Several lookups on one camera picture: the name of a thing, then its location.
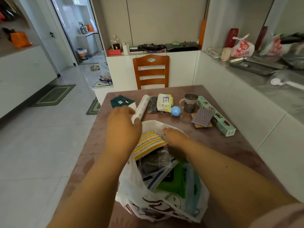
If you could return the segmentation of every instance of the person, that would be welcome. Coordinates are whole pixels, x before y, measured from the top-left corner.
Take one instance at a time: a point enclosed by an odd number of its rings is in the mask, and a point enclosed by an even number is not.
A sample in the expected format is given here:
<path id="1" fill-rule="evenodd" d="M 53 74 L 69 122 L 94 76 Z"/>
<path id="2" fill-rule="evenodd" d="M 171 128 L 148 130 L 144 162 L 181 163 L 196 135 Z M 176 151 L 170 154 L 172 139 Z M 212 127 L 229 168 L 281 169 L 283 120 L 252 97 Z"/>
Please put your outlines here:
<path id="1" fill-rule="evenodd" d="M 106 144 L 63 208 L 47 228 L 108 227 L 119 175 L 142 132 L 139 118 L 132 124 L 127 107 L 116 107 L 107 120 Z M 304 206 L 245 165 L 188 138 L 164 129 L 168 143 L 181 149 L 237 227 L 304 227 Z"/>

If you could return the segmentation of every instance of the red box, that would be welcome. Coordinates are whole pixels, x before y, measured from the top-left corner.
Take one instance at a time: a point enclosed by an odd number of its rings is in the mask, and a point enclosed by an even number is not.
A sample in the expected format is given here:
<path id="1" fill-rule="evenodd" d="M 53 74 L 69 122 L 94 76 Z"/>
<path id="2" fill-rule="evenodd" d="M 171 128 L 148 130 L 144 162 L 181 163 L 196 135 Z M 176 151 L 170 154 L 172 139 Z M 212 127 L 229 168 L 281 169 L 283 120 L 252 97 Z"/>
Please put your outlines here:
<path id="1" fill-rule="evenodd" d="M 112 47 L 110 49 L 108 49 L 108 54 L 109 55 L 119 55 L 121 54 L 122 48 L 120 49 L 112 49 Z"/>

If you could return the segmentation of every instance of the ball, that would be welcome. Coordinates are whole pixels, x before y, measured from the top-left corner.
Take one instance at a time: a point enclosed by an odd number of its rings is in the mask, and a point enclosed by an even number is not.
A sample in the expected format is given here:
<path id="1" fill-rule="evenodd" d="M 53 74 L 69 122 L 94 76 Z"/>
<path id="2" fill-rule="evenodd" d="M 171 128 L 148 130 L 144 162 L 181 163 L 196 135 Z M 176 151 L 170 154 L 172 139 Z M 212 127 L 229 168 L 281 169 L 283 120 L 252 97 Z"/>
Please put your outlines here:
<path id="1" fill-rule="evenodd" d="M 175 117 L 179 116 L 181 114 L 181 109 L 178 106 L 173 106 L 171 109 L 171 114 Z"/>

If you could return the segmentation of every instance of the wooden chair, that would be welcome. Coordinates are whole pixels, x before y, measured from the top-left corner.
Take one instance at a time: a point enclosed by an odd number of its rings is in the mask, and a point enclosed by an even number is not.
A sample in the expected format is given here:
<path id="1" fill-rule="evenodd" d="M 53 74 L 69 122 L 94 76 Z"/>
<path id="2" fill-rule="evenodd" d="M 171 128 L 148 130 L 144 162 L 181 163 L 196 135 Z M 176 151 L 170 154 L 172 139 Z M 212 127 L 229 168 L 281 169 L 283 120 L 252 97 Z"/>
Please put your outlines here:
<path id="1" fill-rule="evenodd" d="M 148 61 L 149 58 L 154 58 L 155 61 Z M 139 58 L 133 58 L 133 65 L 136 77 L 137 88 L 141 90 L 141 86 L 152 85 L 152 84 L 165 84 L 165 87 L 169 86 L 169 56 L 160 56 L 149 54 Z M 138 70 L 139 66 L 158 66 L 165 65 L 164 69 L 149 69 L 149 70 Z M 152 75 L 165 75 L 165 78 L 151 78 L 140 80 L 142 76 L 152 76 Z"/>

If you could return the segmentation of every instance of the pink sleeve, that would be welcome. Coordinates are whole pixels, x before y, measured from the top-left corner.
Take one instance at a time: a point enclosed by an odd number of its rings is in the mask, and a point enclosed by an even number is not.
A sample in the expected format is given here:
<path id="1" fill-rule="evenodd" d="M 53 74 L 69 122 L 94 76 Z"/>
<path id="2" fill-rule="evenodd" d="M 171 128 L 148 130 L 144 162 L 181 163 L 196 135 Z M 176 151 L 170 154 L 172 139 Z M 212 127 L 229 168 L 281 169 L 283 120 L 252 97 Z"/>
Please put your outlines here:
<path id="1" fill-rule="evenodd" d="M 277 208 L 255 220 L 249 228 L 303 228 L 304 204 L 296 203 Z"/>

